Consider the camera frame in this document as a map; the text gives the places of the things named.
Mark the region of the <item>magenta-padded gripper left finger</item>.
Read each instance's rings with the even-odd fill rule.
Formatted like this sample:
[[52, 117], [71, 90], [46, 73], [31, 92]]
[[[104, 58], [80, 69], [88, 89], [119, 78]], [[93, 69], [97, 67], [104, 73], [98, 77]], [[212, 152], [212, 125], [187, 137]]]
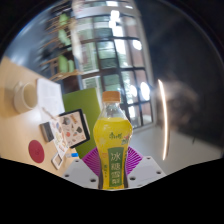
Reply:
[[96, 148], [82, 159], [75, 159], [63, 174], [63, 178], [84, 188], [100, 187], [101, 164]]

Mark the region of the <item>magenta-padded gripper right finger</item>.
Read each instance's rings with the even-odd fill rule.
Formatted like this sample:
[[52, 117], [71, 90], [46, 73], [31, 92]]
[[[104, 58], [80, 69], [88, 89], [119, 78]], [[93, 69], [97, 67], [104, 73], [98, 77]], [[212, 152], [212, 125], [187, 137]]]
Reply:
[[143, 156], [131, 147], [127, 151], [125, 173], [128, 188], [143, 187], [166, 176], [151, 156]]

